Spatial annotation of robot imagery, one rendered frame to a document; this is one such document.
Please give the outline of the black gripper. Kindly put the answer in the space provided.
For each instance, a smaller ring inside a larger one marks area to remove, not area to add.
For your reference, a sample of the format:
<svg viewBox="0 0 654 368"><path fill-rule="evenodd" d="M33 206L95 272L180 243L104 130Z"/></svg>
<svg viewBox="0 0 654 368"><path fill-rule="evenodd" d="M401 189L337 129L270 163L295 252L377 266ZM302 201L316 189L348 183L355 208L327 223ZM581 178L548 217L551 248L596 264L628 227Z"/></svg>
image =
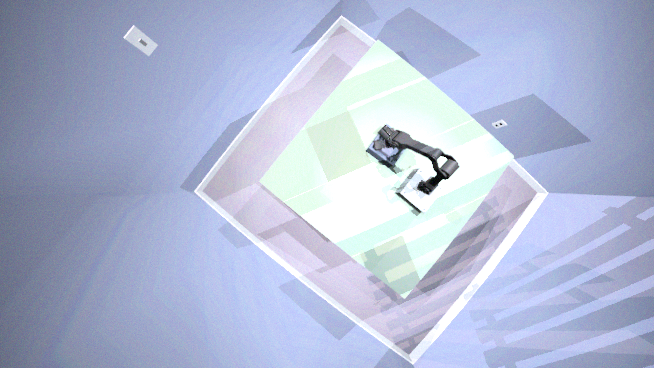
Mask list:
<svg viewBox="0 0 654 368"><path fill-rule="evenodd" d="M376 150L376 151L377 151L377 150L384 149L385 146L387 146L387 148L391 148L391 147L388 146L388 142L387 142L387 141L384 141L384 139L382 139L382 140L374 140L374 146L375 146L375 150Z"/></svg>

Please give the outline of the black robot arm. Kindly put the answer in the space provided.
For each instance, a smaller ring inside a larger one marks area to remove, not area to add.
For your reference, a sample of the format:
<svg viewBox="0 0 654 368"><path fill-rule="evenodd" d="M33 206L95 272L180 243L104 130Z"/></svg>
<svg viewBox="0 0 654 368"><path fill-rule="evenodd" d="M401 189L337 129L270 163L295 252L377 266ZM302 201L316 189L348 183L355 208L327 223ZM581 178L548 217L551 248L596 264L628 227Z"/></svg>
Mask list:
<svg viewBox="0 0 654 368"><path fill-rule="evenodd" d="M398 151L408 149L429 159L437 175L430 175L426 181L421 180L417 187L428 196L439 186L440 181L449 179L460 168L452 155L444 153L440 148L414 140L404 131L384 125L377 133L388 142L389 147L396 148ZM437 159L440 156L446 157L447 161L439 168Z"/></svg>

